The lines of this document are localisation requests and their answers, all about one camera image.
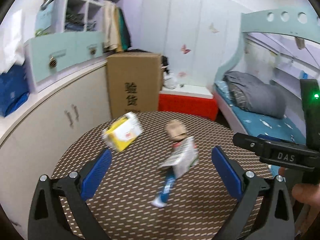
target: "blue bed sheet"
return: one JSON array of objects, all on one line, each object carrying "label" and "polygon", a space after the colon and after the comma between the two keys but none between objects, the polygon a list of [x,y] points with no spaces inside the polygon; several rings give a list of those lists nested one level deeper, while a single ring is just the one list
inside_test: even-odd
[{"label": "blue bed sheet", "polygon": [[258,136],[259,134],[265,134],[299,144],[306,144],[306,138],[286,115],[283,119],[277,119],[241,110],[217,86],[215,87],[216,91],[229,104],[249,135]]}]

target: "teal cabinet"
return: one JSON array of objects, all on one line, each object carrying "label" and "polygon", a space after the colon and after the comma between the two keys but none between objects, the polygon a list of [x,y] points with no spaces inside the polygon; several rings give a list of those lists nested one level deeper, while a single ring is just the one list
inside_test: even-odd
[{"label": "teal cabinet", "polygon": [[102,56],[102,32],[76,33],[76,63]]},{"label": "teal cabinet", "polygon": [[76,64],[76,33],[55,33],[32,38],[29,57],[35,82]]}]

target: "small brown box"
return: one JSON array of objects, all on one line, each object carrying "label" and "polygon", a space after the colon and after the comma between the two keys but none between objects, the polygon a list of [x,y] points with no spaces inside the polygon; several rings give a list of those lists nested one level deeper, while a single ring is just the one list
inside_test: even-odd
[{"label": "small brown box", "polygon": [[163,71],[161,55],[127,52],[108,57],[108,93],[113,118],[157,111]]}]

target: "brown patterned tabletop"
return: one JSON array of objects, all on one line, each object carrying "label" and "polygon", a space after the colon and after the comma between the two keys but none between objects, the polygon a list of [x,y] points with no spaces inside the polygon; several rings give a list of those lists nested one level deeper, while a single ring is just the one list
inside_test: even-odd
[{"label": "brown patterned tabletop", "polygon": [[[110,168],[94,197],[87,201],[111,239],[212,239],[236,205],[211,162],[211,150],[216,145],[245,170],[271,177],[267,165],[260,163],[253,153],[235,147],[233,132],[216,122],[172,112],[140,113],[138,118],[144,133],[125,151],[112,152]],[[180,120],[188,135],[194,136],[199,163],[175,182],[168,205],[156,208],[150,202],[164,184],[164,174],[158,166],[172,151],[172,142],[164,131],[165,124],[172,119]],[[90,130],[71,145],[56,165],[52,178],[79,171],[87,161],[94,160],[105,147],[101,131],[111,123]],[[82,236],[66,199],[61,201],[71,229]],[[244,232],[250,230],[260,202],[258,199]]]}]

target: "beige cabinet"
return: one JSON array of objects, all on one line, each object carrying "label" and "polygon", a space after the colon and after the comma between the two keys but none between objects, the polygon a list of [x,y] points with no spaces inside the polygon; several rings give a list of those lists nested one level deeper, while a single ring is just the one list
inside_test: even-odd
[{"label": "beige cabinet", "polygon": [[0,203],[26,239],[29,209],[42,174],[80,136],[110,120],[105,68],[100,67],[49,97],[0,148]]}]

